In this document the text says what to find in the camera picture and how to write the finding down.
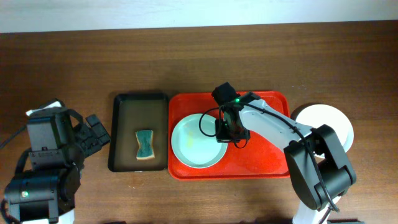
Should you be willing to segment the light green plate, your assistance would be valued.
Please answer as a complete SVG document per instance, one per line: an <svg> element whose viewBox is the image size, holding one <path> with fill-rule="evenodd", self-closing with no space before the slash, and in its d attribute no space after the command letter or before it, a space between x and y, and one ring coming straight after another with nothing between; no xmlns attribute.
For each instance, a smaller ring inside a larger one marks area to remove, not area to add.
<svg viewBox="0 0 398 224"><path fill-rule="evenodd" d="M171 135L171 147L177 159L186 166L204 169L218 163L226 154L228 144L215 137L205 136L199 128L210 133L215 131L216 118L210 115L191 114L181 119Z"/></svg>

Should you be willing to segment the green and yellow sponge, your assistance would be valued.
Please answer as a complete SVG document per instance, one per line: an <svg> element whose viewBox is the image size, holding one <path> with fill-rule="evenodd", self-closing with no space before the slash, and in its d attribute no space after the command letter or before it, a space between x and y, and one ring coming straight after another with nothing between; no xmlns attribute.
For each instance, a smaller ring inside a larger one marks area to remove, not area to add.
<svg viewBox="0 0 398 224"><path fill-rule="evenodd" d="M138 150L137 160L149 160L155 157L153 149L153 130L145 129L136 132Z"/></svg>

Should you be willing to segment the white plate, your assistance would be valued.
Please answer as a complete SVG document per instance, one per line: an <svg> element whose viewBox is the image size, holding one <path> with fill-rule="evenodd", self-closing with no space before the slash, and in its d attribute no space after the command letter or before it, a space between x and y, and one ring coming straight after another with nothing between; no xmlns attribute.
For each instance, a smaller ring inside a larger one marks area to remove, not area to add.
<svg viewBox="0 0 398 224"><path fill-rule="evenodd" d="M339 109L325 104L307 104L297 108L291 118L301 124L319 128L326 124L333 128L345 152L353 145L354 129L348 117Z"/></svg>

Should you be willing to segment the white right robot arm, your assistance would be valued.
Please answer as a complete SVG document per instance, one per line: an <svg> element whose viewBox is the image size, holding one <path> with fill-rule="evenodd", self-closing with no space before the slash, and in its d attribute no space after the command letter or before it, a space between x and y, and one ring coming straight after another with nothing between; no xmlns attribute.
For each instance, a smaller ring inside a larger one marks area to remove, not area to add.
<svg viewBox="0 0 398 224"><path fill-rule="evenodd" d="M293 223L326 223L337 201L356 182L356 173L335 131L313 128L271 108L253 92L215 90L219 119L215 137L237 144L256 133L284 153L292 187L300 199Z"/></svg>

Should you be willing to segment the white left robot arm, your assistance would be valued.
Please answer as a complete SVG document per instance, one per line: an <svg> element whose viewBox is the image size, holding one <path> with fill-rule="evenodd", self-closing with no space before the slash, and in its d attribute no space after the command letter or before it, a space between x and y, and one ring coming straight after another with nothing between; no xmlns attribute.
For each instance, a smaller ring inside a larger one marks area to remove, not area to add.
<svg viewBox="0 0 398 224"><path fill-rule="evenodd" d="M94 114L72 125L71 114L33 116L27 123L31 147L20 156L4 191L1 215L6 223L47 220L57 223L75 208L84 161L110 142Z"/></svg>

